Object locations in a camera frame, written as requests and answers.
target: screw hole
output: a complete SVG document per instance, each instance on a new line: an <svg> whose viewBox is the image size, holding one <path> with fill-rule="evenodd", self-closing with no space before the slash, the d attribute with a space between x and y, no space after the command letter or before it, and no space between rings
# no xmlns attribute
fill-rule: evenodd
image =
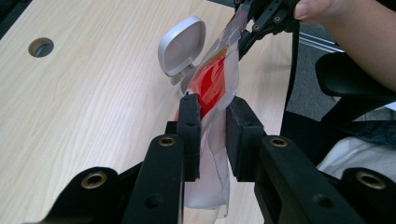
<svg viewBox="0 0 396 224"><path fill-rule="evenodd" d="M288 142L281 138L273 138L270 143L275 147L286 147L288 145Z"/></svg>
<svg viewBox="0 0 396 224"><path fill-rule="evenodd" d="M91 173L81 181L81 186L84 189L96 189L105 184L106 180L107 175L103 172Z"/></svg>
<svg viewBox="0 0 396 224"><path fill-rule="evenodd" d="M175 142L176 142L175 138L166 136L166 137L163 137L160 139L159 144L160 144L160 146L163 146L163 147L170 147L170 146L174 145Z"/></svg>
<svg viewBox="0 0 396 224"><path fill-rule="evenodd" d="M372 189L384 189L387 185L385 182L375 175L367 172L357 172L356 178L365 186Z"/></svg>

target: red label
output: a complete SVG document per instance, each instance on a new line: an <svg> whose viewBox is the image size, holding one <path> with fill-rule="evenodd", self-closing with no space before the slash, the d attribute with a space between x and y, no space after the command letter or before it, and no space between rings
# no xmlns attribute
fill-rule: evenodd
<svg viewBox="0 0 396 224"><path fill-rule="evenodd" d="M227 49L208 61L196 74L189 89L199 94L201 118L209 112L225 93L224 61Z"/></svg>

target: wooden table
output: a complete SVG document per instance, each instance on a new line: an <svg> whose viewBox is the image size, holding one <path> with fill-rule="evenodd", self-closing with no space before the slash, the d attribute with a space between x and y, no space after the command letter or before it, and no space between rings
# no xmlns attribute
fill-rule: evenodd
<svg viewBox="0 0 396 224"><path fill-rule="evenodd" d="M0 42L0 223L41 220L85 169L141 162L178 107L157 59L161 38L195 15L205 52L232 14L205 0L33 1ZM54 49L36 58L28 48L40 37ZM280 130L290 49L290 34L268 35L240 63L238 95L269 134ZM231 181L229 215L217 223L262 223L253 185ZM185 223L215 215L186 209Z"/></svg>

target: gray carpet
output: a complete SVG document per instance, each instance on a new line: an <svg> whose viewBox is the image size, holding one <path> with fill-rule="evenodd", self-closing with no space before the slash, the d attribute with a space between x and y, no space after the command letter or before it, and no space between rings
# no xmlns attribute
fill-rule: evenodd
<svg viewBox="0 0 396 224"><path fill-rule="evenodd" d="M301 32L320 38L333 40L329 33L321 25L302 25ZM299 45L297 72L293 91L287 110L306 116L314 120L320 120L336 102L331 96L323 94L317 82L315 74L315 62L328 52ZM396 113L390 109L382 108L372 111L357 120L389 120L396 119Z"/></svg>

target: plastic bag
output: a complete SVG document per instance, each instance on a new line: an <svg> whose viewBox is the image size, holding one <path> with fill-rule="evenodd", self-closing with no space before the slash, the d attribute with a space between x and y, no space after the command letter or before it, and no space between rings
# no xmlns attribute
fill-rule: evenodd
<svg viewBox="0 0 396 224"><path fill-rule="evenodd" d="M200 178L185 183L184 205L216 209L230 197L225 109L236 95L239 81L238 40L246 27L248 6L241 5L203 58L188 85L187 94L198 93L202 107Z"/></svg>

